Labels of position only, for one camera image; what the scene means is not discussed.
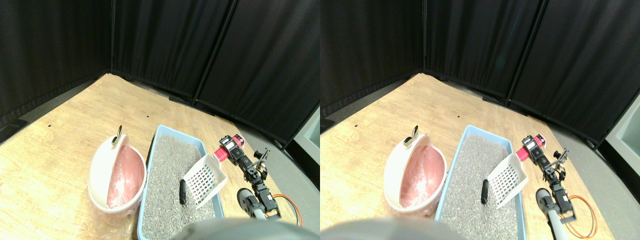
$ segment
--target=white plastic scoop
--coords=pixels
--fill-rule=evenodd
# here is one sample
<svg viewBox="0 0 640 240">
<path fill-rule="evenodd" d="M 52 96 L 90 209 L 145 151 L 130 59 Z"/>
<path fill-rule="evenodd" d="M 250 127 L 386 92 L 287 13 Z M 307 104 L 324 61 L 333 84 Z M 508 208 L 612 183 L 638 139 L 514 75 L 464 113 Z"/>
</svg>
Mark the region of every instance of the white plastic scoop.
<svg viewBox="0 0 640 240">
<path fill-rule="evenodd" d="M 516 196 L 529 181 L 518 156 L 510 154 L 486 178 L 493 190 L 498 209 Z"/>
<path fill-rule="evenodd" d="M 210 154 L 198 160 L 182 179 L 197 204 L 196 209 L 211 200 L 227 183 L 227 176 L 220 168 L 220 161 Z"/>
</svg>

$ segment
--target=gray floor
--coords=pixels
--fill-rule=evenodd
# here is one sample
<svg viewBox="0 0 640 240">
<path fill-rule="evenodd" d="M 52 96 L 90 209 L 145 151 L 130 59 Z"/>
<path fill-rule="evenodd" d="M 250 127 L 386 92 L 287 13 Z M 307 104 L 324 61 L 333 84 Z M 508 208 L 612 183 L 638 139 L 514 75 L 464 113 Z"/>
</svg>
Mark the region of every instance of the gray floor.
<svg viewBox="0 0 640 240">
<path fill-rule="evenodd" d="M 380 89 L 327 116 L 326 119 L 339 123 L 393 91 L 404 82 L 399 81 Z M 444 83 L 481 99 L 485 96 L 484 93 L 467 88 L 462 84 L 452 81 Z M 587 147 L 574 133 L 556 124 L 548 122 L 547 124 L 560 145 L 570 151 L 569 158 L 589 189 L 613 236 L 616 239 L 640 239 L 640 204 L 616 173 L 600 154 Z"/>
<path fill-rule="evenodd" d="M 89 87 L 93 82 L 94 81 L 89 81 L 57 96 L 21 116 L 20 119 L 27 121 L 27 124 L 31 124 Z M 133 81 L 132 84 L 163 97 L 168 98 L 170 96 L 170 94 L 165 91 L 139 81 Z M 304 227 L 315 233 L 320 233 L 320 191 L 298 168 L 286 152 L 280 151 L 272 142 L 255 129 L 243 124 L 236 124 L 236 126 L 254 150 L 264 150 L 264 148 L 271 150 L 266 163 L 269 175 L 277 182 L 281 193 L 287 195 L 296 203 L 302 213 Z"/>
</svg>

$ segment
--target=gray litter granules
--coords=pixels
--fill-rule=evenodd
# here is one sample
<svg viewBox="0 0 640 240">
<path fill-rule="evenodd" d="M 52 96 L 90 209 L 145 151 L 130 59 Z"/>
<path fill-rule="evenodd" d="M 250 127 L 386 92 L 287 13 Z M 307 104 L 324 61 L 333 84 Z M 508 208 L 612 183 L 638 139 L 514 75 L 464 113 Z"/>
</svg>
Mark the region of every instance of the gray litter granules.
<svg viewBox="0 0 640 240">
<path fill-rule="evenodd" d="M 147 181 L 142 234 L 148 239 L 169 239 L 184 226 L 215 217 L 213 202 L 196 210 L 187 188 L 187 203 L 180 204 L 180 180 L 202 156 L 194 145 L 159 135 Z"/>
<path fill-rule="evenodd" d="M 467 239 L 517 239 L 515 200 L 496 209 L 490 187 L 486 205 L 480 202 L 483 181 L 507 156 L 502 145 L 478 135 L 467 136 L 458 153 L 440 221 Z"/>
</svg>

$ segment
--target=metal ring handle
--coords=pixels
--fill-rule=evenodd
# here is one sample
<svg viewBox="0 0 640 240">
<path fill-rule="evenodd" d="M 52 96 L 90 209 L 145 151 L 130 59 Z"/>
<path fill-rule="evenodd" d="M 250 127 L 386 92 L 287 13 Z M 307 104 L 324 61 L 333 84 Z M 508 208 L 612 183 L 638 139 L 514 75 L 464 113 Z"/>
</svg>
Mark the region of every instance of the metal ring handle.
<svg viewBox="0 0 640 240">
<path fill-rule="evenodd" d="M 120 135 L 122 134 L 122 125 L 118 128 L 118 134 L 111 140 L 111 145 L 116 147 L 118 145 L 118 140 L 120 139 Z"/>
<path fill-rule="evenodd" d="M 415 140 L 415 138 L 416 138 L 417 136 L 418 136 L 418 125 L 416 125 L 416 126 L 413 128 L 413 132 L 411 133 L 411 136 L 410 136 L 410 137 L 407 137 L 407 138 L 405 138 L 405 139 L 404 139 L 404 141 L 403 141 L 403 145 L 404 145 L 405 147 L 409 147 L 409 146 L 411 146 L 411 144 L 413 143 L 413 141 Z"/>
</svg>

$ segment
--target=blurry object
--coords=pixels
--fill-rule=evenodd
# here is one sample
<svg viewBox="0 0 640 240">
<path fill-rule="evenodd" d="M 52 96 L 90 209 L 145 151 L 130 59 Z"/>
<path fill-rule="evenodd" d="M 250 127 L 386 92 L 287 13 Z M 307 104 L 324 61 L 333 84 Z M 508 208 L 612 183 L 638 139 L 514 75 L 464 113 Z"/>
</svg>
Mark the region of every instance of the blurry object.
<svg viewBox="0 0 640 240">
<path fill-rule="evenodd" d="M 464 239 L 446 223 L 428 218 L 373 218 L 349 221 L 327 228 L 321 234 L 323 239 L 350 240 Z"/>
</svg>

